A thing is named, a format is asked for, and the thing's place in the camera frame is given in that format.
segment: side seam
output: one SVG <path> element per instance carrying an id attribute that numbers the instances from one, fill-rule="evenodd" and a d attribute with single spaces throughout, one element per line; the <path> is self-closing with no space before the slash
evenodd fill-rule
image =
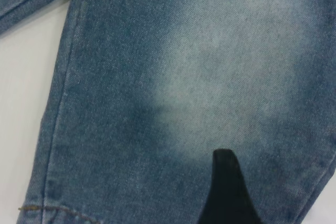
<path id="1" fill-rule="evenodd" d="M 61 99 L 59 101 L 59 104 L 57 106 L 56 120 L 55 120 L 55 124 L 54 124 L 54 127 L 52 129 L 52 133 L 51 133 L 52 137 L 51 137 L 50 147 L 49 147 L 49 151 L 48 151 L 47 167 L 46 167 L 46 171 L 45 171 L 45 178 L 44 178 L 43 191 L 42 191 L 42 206 L 38 207 L 38 208 L 36 208 L 36 206 L 35 206 L 35 209 L 34 209 L 34 210 L 42 210 L 41 224 L 43 224 L 44 210 L 48 210 L 48 208 L 50 209 L 50 207 L 45 206 L 45 192 L 46 192 L 48 171 L 49 171 L 49 166 L 50 166 L 50 157 L 51 157 L 51 153 L 52 153 L 52 150 L 53 150 L 52 146 L 53 146 L 53 142 L 54 142 L 54 138 L 55 138 L 56 127 L 57 127 L 57 124 L 59 122 L 60 107 L 61 107 L 61 105 L 63 103 L 63 100 L 64 100 L 65 85 L 66 85 L 67 79 L 68 79 L 68 67 L 69 67 L 69 64 L 70 64 L 70 58 L 71 58 L 72 48 L 73 48 L 73 43 L 74 43 L 74 37 L 75 37 L 76 31 L 77 31 L 77 28 L 78 28 L 78 18 L 80 17 L 80 14 L 81 14 L 81 11 L 82 11 L 82 0 L 77 0 L 77 1 L 79 1 L 80 4 L 79 4 L 78 12 L 77 12 L 77 14 L 76 14 L 76 16 L 74 17 L 74 20 L 73 20 L 73 22 L 75 22 L 76 24 L 74 25 L 73 33 L 71 35 L 70 51 L 69 51 L 68 57 L 67 57 L 68 59 L 67 59 L 67 64 L 66 64 L 65 79 L 64 79 L 64 82 L 63 82 L 62 87 L 61 87 L 61 94 L 62 95 L 61 95 Z"/>

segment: jeans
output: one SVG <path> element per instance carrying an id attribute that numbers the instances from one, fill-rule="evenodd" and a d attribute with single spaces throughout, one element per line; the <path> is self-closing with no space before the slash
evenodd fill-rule
<path id="1" fill-rule="evenodd" d="M 50 1 L 1 0 L 0 31 Z M 197 223 L 217 148 L 263 223 L 301 223 L 336 167 L 335 15 L 336 0 L 71 0 L 18 223 Z"/>

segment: white surface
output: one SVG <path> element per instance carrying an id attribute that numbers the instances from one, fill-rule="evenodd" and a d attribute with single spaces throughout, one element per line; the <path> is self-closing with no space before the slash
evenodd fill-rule
<path id="1" fill-rule="evenodd" d="M 14 224 L 28 187 L 68 0 L 0 36 L 0 223 Z M 336 224 L 336 176 L 304 224 Z"/>

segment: denim twill texture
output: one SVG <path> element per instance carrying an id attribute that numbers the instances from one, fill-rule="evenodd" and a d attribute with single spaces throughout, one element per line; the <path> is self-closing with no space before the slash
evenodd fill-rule
<path id="1" fill-rule="evenodd" d="M 0 32 L 52 0 L 0 0 Z M 19 224 L 197 223 L 232 149 L 266 224 L 336 161 L 336 0 L 71 0 Z"/>

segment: stitching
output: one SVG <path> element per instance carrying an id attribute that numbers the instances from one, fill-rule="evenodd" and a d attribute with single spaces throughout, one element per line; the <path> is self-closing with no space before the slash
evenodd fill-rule
<path id="1" fill-rule="evenodd" d="M 74 31 L 73 31 L 72 39 L 71 39 L 70 52 L 69 52 L 69 56 L 68 56 L 68 59 L 67 59 L 65 79 L 64 79 L 64 82 L 63 82 L 63 85 L 62 85 L 62 91 L 61 91 L 62 95 L 61 95 L 61 98 L 60 98 L 60 101 L 59 101 L 59 104 L 58 104 L 58 108 L 57 108 L 57 112 L 56 112 L 55 125 L 54 125 L 54 128 L 52 130 L 51 141 L 50 141 L 50 149 L 49 149 L 49 153 L 48 153 L 46 175 L 45 175 L 45 179 L 44 179 L 44 186 L 43 186 L 43 192 L 42 192 L 42 207 L 41 207 L 41 209 L 46 209 L 46 210 L 47 210 L 47 208 L 44 206 L 44 203 L 45 203 L 46 182 L 47 182 L 47 177 L 48 177 L 50 157 L 51 157 L 51 152 L 53 150 L 52 149 L 52 143 L 53 143 L 54 138 L 55 138 L 55 130 L 56 130 L 57 121 L 58 121 L 58 118 L 59 118 L 60 106 L 61 106 L 63 98 L 64 98 L 64 88 L 65 88 L 66 81 L 67 81 L 68 67 L 69 67 L 69 64 L 70 64 L 70 58 L 71 58 L 71 54 L 72 54 L 72 48 L 73 48 L 73 43 L 74 43 L 74 36 L 76 34 L 76 30 L 77 30 L 77 27 L 78 27 L 78 18 L 79 18 L 80 14 L 81 14 L 82 1 L 81 0 L 77 0 L 77 1 L 80 1 L 80 4 L 79 4 L 79 8 L 78 8 L 78 13 L 77 13 L 77 15 L 75 17 L 76 24 L 75 24 L 74 29 L 73 29 Z M 42 214 L 41 214 L 41 224 L 43 224 L 43 211 L 42 211 Z"/>
<path id="2" fill-rule="evenodd" d="M 66 212 L 67 214 L 73 215 L 73 216 L 78 216 L 79 218 L 83 219 L 83 220 L 88 220 L 90 221 L 92 224 L 100 224 L 99 221 L 91 219 L 90 217 L 87 217 L 79 212 L 76 211 L 72 211 L 69 208 L 66 207 L 50 207 L 50 206 L 45 206 L 45 207 L 40 207 L 40 206 L 35 206 L 35 205 L 31 205 L 31 206 L 25 206 L 25 207 L 20 207 L 19 211 L 38 211 L 38 210 L 47 210 L 47 211 L 52 211 L 52 210 L 60 210 L 63 212 Z"/>

